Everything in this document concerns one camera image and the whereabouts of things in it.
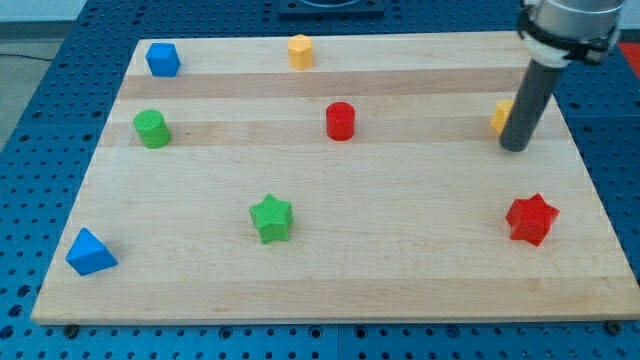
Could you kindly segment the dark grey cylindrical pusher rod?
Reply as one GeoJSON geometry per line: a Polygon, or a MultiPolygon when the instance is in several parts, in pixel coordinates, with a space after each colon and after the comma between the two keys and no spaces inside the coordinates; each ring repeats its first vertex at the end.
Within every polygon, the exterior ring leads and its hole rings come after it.
{"type": "Polygon", "coordinates": [[[541,119],[563,69],[531,60],[499,137],[501,147],[524,151],[541,119]]]}

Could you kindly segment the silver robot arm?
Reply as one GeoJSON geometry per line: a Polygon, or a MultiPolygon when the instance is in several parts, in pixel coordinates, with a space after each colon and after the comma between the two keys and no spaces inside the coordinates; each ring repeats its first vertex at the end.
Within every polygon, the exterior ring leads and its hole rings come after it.
{"type": "Polygon", "coordinates": [[[617,43],[623,0],[525,0],[517,33],[531,60],[499,137],[502,148],[525,150],[563,70],[573,61],[602,63],[617,43]]]}

